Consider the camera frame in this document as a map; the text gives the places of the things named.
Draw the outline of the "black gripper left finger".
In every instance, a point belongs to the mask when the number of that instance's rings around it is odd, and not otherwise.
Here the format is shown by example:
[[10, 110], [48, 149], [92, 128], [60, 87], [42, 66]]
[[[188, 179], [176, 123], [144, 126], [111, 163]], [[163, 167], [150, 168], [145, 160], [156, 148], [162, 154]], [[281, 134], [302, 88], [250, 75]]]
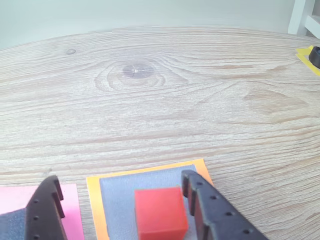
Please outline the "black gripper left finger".
[[59, 179], [51, 175], [35, 190], [26, 206], [26, 240], [66, 240], [62, 224], [65, 217], [61, 201], [64, 199]]

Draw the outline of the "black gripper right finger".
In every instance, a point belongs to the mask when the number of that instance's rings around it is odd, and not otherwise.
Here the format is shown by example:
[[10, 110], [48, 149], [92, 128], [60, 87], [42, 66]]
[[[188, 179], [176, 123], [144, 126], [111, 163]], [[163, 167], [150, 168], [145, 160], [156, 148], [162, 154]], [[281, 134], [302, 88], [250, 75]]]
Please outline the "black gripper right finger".
[[266, 240], [212, 184], [193, 170], [181, 172], [183, 196], [198, 240]]

